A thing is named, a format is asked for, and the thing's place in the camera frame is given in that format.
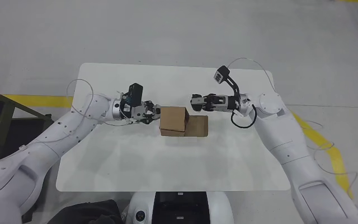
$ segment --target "cardboard box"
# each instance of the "cardboard box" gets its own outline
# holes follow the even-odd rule
[[[208,116],[190,116],[183,107],[162,107],[160,129],[162,136],[206,137]]]

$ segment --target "white tabletop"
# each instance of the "white tabletop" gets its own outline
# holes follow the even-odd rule
[[[161,106],[185,106],[190,114],[191,94],[232,95],[217,84],[216,68],[139,66],[85,63],[78,78],[96,92],[118,96],[137,82],[143,101]],[[259,95],[272,91],[263,71],[231,69],[241,92]],[[74,106],[80,108],[90,88],[76,85]],[[209,116],[209,136],[163,137],[159,120],[125,127],[98,125],[61,159],[56,187],[62,192],[91,191],[243,191],[287,190],[289,182],[280,164],[263,146],[254,127],[236,128],[229,113]],[[248,124],[249,120],[236,122]]]

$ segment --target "yellow tape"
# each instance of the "yellow tape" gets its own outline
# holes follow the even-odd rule
[[[302,120],[297,114],[293,113],[293,116],[295,116],[297,122],[302,127],[303,133],[317,146],[322,146],[329,142],[316,130],[313,130],[310,125],[304,120]],[[333,146],[332,148],[326,150],[326,152],[331,158],[333,172],[336,172],[338,174],[347,172],[343,163],[341,152],[338,148]],[[336,181],[341,186],[341,188],[343,188],[345,191],[348,191],[350,181],[347,175],[336,175]],[[353,199],[354,196],[351,190],[349,190],[348,195],[351,199]]]
[[[25,106],[39,106],[39,107],[52,107],[52,108],[70,108],[73,97],[68,97],[68,100],[65,96],[31,96],[31,95],[4,95],[7,98],[10,98],[22,105]],[[329,142],[316,130],[313,130],[310,125],[303,121],[299,116],[293,113],[297,122],[303,127],[303,133],[317,146],[327,144]],[[346,172],[341,153],[338,148],[332,147],[329,150],[326,150],[329,157],[331,158],[333,171],[336,173]],[[349,178],[347,175],[336,175],[337,183],[347,191],[349,188]],[[352,191],[349,191],[350,198],[353,199]]]
[[[73,97],[69,96],[31,96],[31,95],[4,95],[13,101],[25,106],[39,106],[48,108],[70,108]]]

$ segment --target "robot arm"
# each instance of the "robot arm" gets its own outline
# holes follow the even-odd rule
[[[219,69],[214,79],[222,83],[228,73],[228,69]],[[250,116],[261,141],[284,169],[293,202],[304,223],[358,222],[358,209],[346,192],[322,175],[308,152],[301,127],[279,94],[272,91],[250,96],[239,94],[238,90],[234,96],[195,94],[191,105],[196,111]]]
[[[88,95],[79,113],[67,112],[27,146],[0,160],[0,223],[21,223],[21,214],[39,197],[48,170],[96,125],[126,117],[145,124],[159,119],[161,107],[142,102],[142,90],[135,83],[120,99]]]

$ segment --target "gray floor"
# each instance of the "gray floor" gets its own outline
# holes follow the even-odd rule
[[[85,62],[218,67],[249,57],[272,72],[285,103],[300,105],[290,109],[324,124],[320,132],[341,150],[347,170],[358,170],[357,9],[329,0],[3,0],[0,94],[63,96]],[[64,112],[38,109],[55,118]],[[319,162],[330,167],[325,154]],[[77,202],[130,198],[60,193],[55,178],[53,168],[34,223]],[[237,223],[302,222],[289,191],[228,195]]]

